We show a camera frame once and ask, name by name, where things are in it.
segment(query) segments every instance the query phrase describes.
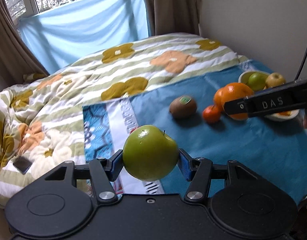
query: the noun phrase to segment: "fruit bowl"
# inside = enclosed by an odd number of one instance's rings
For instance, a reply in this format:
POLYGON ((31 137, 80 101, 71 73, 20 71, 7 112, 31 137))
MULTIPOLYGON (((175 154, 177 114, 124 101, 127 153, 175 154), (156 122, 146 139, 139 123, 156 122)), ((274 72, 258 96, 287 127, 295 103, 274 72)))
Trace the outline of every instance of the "fruit bowl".
POLYGON ((265 117, 275 121, 275 122, 284 122, 290 119, 295 118, 299 113, 299 109, 298 110, 292 110, 290 115, 280 115, 280 114, 270 114, 270 115, 266 115, 265 117))
POLYGON ((263 75, 266 75, 266 78, 270 75, 270 73, 267 73, 267 72, 264 72, 264 71, 260 71, 260 70, 248 70, 248 71, 245 71, 244 73, 242 73, 240 75, 240 77, 238 78, 238 82, 239 83, 247 84, 248 79, 250 78, 250 76, 253 73, 261 73, 263 75))
MULTIPOLYGON (((261 74, 266 75, 267 77, 270 75, 270 73, 260 71, 260 70, 245 71, 238 78, 238 82, 246 84, 248 82, 250 76, 253 73, 261 73, 261 74)), ((299 110, 293 110, 293 111, 291 111, 291 114, 288 115, 288 116, 287 115, 280 115, 280 114, 270 114, 270 115, 266 115, 265 117, 272 120, 272 121, 275 121, 275 122, 284 122, 284 121, 295 118, 298 115, 298 113, 299 113, 299 110)))

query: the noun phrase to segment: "mandarin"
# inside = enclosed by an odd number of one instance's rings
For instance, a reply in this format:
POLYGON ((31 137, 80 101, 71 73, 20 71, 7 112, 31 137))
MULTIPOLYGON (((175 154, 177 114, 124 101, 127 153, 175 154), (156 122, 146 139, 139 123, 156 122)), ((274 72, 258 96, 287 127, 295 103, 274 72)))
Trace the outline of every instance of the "mandarin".
MULTIPOLYGON (((230 83, 222 90, 221 105, 224 107, 224 104, 228 101, 244 98, 245 96, 251 96, 253 94, 253 90, 244 83, 230 83)), ((245 120, 248 118, 247 113, 231 114, 229 116, 235 120, 245 120)))
POLYGON ((211 105, 203 111, 203 119, 209 124, 218 122, 220 120, 220 117, 221 110, 218 106, 211 105))
POLYGON ((285 111, 285 112, 280 112, 278 113, 280 115, 284 115, 284 116, 290 116, 292 114, 292 111, 285 111))
POLYGON ((213 101, 214 101, 214 105, 218 106, 218 108, 220 109, 221 112, 224 111, 222 104, 221 104, 221 95, 222 95, 222 89, 223 88, 219 88, 217 90, 217 92, 214 95, 213 101))

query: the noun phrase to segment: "curtain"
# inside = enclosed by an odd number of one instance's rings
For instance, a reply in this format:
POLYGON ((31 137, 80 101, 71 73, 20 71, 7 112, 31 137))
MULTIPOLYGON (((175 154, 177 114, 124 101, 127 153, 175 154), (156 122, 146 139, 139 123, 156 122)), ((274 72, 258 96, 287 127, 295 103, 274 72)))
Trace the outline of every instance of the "curtain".
POLYGON ((22 42, 5 0, 0 0, 0 75, 12 85, 23 83, 23 75, 31 73, 48 74, 22 42))
POLYGON ((196 0, 145 0, 152 35, 186 32, 199 35, 196 0))

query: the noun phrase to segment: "smartphone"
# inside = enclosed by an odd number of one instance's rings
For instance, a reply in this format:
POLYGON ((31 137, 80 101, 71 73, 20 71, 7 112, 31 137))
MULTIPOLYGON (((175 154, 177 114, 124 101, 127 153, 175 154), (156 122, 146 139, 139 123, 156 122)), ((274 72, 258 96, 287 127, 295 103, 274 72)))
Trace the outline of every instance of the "smartphone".
POLYGON ((13 166, 15 166, 23 175, 27 173, 31 165, 32 162, 22 156, 18 157, 13 163, 13 166))

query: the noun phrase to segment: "blue tablecloth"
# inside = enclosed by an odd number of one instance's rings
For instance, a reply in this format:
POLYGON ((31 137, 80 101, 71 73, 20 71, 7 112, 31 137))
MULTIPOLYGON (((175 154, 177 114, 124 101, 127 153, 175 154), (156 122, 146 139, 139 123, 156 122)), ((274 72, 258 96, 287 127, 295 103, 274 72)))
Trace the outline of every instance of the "blue tablecloth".
MULTIPOLYGON (((263 64, 250 61, 249 67, 271 72, 263 64)), ((131 98, 139 125, 152 124, 166 130, 192 157, 205 157, 217 164, 236 159, 269 180, 296 203, 307 194, 307 136, 295 120, 273 122, 266 118, 235 121, 225 115, 215 125, 206 124, 202 111, 212 104, 215 92, 236 82, 244 70, 240 66, 207 73, 131 98), (176 121, 169 104, 182 95, 192 96, 198 105, 196 115, 176 121)), ((176 167, 161 180, 166 193, 186 192, 189 185, 176 167)), ((224 187, 213 180, 209 196, 224 187)))

